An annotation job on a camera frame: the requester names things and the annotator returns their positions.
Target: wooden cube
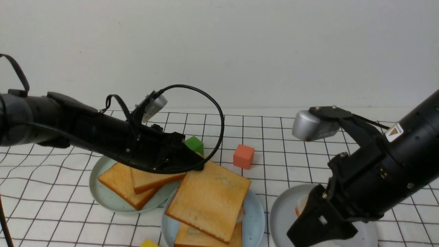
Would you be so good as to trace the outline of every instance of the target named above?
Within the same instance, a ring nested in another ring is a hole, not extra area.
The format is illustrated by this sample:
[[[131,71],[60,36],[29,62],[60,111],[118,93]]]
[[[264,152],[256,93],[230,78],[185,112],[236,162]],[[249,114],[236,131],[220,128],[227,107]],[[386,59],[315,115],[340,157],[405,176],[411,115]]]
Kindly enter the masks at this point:
[[[185,144],[192,151],[204,155],[204,144],[196,136],[187,139]]]
[[[246,170],[250,169],[254,154],[254,148],[239,144],[233,154],[233,165]]]

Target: black robotic arm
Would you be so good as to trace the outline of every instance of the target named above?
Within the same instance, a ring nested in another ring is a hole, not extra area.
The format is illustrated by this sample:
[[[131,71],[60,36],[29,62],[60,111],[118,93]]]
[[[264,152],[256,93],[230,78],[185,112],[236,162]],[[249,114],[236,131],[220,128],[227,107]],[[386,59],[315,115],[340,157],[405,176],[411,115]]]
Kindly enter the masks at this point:
[[[379,131],[374,126],[385,129]],[[439,177],[439,90],[388,128],[335,106],[297,114],[293,135],[314,141],[343,128],[360,146],[328,163],[328,186],[317,185],[288,230],[296,247],[357,233],[352,222],[376,221]]]

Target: grid tablecloth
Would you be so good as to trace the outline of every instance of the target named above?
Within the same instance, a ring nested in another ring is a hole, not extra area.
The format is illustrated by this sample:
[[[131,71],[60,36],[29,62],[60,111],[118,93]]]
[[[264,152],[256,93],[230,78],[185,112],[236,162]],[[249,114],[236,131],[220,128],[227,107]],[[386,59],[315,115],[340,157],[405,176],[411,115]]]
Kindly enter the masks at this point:
[[[124,119],[121,111],[107,114]],[[153,122],[165,132],[197,136],[208,154],[216,144],[220,119],[214,114],[158,113]],[[249,178],[266,219],[284,190],[303,183],[327,183],[330,158],[353,153],[358,145],[343,131],[316,142],[291,135],[294,118],[226,115],[221,149],[212,158]],[[255,148],[250,170],[232,164],[238,144]],[[144,214],[114,214],[92,198],[91,169],[101,157],[79,148],[39,145],[0,147],[0,192],[14,245],[17,247],[138,247],[146,238],[166,247],[160,223],[163,207]],[[439,247],[439,182],[435,181],[375,222],[381,247]],[[0,247],[6,246],[4,235]],[[262,247],[274,247],[269,229]]]

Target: white plate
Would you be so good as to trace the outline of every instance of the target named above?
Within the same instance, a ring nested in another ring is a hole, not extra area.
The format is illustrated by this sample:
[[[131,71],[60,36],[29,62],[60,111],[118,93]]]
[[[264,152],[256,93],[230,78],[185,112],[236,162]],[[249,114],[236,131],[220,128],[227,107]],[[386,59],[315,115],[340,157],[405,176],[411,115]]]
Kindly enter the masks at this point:
[[[166,212],[175,193],[176,192],[172,193],[169,197],[163,212]],[[245,216],[242,220],[242,247],[258,247],[264,236],[265,213],[259,198],[251,190],[248,190],[247,195],[244,198],[244,211]],[[163,214],[162,236],[169,247],[174,246],[175,237],[177,236],[179,227],[180,222]]]
[[[293,247],[287,231],[296,221],[295,208],[299,197],[309,194],[316,185],[303,184],[284,191],[275,200],[270,212],[269,229],[276,247]],[[378,237],[373,222],[354,222],[358,233],[348,240],[332,240],[341,247],[377,247]]]
[[[148,203],[138,211],[97,179],[116,163],[107,156],[102,156],[91,171],[89,185],[91,195],[99,205],[119,214],[138,214],[153,210],[163,204],[180,184],[180,181],[176,181],[162,186]]]

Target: bread slice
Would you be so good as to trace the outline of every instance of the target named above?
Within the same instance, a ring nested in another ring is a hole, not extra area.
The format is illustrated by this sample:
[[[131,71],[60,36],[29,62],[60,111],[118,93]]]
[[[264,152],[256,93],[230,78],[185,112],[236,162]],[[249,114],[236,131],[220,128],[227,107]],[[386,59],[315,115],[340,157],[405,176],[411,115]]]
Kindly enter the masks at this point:
[[[228,244],[251,181],[208,161],[187,172],[165,215]]]
[[[242,247],[242,223],[235,225],[229,244],[209,237],[186,224],[181,224],[174,247]]]
[[[308,202],[308,194],[299,197],[299,199],[297,200],[297,206],[295,208],[297,216],[300,216],[300,214],[302,214],[303,210],[306,207],[307,202]]]
[[[243,207],[239,210],[238,218],[236,219],[236,223],[241,223],[245,217],[245,210]]]
[[[116,163],[98,177],[98,180],[114,193],[128,202],[134,209],[140,210],[156,194],[160,187],[152,188],[141,194],[133,189],[131,169],[122,163]]]
[[[155,174],[141,171],[131,167],[133,187],[136,194],[143,193],[149,189],[162,187],[165,184],[181,180],[186,173],[179,174]]]

